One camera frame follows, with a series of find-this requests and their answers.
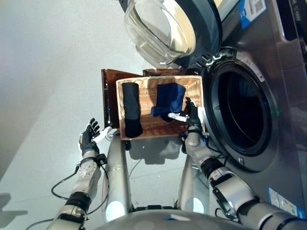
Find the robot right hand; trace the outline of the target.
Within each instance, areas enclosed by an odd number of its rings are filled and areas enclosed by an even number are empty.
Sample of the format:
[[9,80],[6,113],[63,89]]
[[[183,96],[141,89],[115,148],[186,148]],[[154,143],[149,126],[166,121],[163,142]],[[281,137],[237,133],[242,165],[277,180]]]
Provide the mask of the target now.
[[167,117],[179,122],[186,123],[188,125],[188,128],[202,131],[202,123],[199,116],[199,107],[190,97],[185,98],[185,104],[186,112],[170,112],[167,114]]

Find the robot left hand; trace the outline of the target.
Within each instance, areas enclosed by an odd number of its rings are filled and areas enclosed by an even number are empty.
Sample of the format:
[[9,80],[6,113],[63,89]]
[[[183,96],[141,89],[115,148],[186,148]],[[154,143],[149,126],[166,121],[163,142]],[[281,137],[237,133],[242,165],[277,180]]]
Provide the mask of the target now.
[[107,126],[102,131],[95,118],[92,118],[86,125],[85,130],[79,135],[79,149],[84,156],[89,151],[94,151],[99,154],[97,143],[104,139],[112,130],[112,127]]

